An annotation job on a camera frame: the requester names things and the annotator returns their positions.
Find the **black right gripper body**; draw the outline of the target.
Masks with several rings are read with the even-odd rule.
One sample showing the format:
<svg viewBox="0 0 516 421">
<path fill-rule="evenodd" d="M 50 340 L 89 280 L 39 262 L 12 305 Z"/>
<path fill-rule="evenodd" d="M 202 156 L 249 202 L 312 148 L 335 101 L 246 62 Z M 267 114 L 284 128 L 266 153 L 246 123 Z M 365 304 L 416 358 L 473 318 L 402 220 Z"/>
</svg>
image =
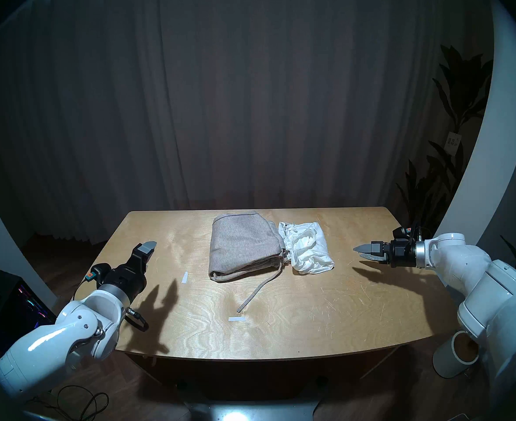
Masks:
<svg viewBox="0 0 516 421">
<path fill-rule="evenodd" d="M 392 240 L 383 244 L 385 264 L 392 268 L 416 267 L 416 242 L 413 240 Z"/>
</svg>

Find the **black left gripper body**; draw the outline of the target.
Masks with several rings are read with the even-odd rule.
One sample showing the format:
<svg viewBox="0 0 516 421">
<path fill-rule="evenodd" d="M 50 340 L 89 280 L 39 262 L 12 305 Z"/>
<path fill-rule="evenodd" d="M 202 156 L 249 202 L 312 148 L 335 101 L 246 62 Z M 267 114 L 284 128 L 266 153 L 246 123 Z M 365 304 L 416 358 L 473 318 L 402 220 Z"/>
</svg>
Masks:
<svg viewBox="0 0 516 421">
<path fill-rule="evenodd" d="M 147 285 L 146 270 L 148 260 L 136 256 L 136 248 L 124 264 L 111 268 L 108 263 L 100 263 L 100 288 L 119 289 L 129 301 L 134 299 Z"/>
</svg>

